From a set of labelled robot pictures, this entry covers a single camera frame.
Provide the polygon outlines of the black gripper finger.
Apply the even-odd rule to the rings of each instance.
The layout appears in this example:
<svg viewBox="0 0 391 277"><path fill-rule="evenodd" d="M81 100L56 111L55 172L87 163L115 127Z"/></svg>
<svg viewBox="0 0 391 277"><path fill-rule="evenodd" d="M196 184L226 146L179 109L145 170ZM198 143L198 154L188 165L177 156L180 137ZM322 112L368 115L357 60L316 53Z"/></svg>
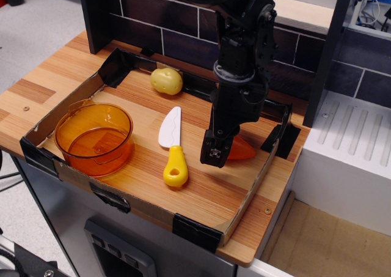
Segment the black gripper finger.
<svg viewBox="0 0 391 277"><path fill-rule="evenodd" d="M212 130L207 130L200 153L201 164L222 168L228 160L232 145L233 137L217 139L213 136Z"/></svg>

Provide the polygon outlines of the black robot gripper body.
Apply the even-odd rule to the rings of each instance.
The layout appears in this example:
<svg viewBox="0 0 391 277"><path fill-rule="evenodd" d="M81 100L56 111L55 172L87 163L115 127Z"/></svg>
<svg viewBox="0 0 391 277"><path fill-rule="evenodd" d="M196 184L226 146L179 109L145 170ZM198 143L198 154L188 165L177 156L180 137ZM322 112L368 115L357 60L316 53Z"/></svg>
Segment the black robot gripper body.
<svg viewBox="0 0 391 277"><path fill-rule="evenodd" d="M213 72L219 83L210 94L210 130L215 138L233 137L241 124L259 119L268 95L269 72L251 67L238 75L217 62Z"/></svg>

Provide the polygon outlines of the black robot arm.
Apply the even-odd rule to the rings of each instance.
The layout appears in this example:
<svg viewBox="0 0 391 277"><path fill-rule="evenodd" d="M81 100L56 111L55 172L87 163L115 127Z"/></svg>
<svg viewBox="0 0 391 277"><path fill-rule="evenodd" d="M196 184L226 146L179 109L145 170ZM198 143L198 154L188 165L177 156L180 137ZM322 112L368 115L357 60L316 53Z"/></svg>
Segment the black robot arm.
<svg viewBox="0 0 391 277"><path fill-rule="evenodd" d="M213 72L219 83L211 94L209 129L200 161L223 167L240 125L256 122L269 90L264 66L273 59L277 44L274 0L185 0L215 11L219 57Z"/></svg>

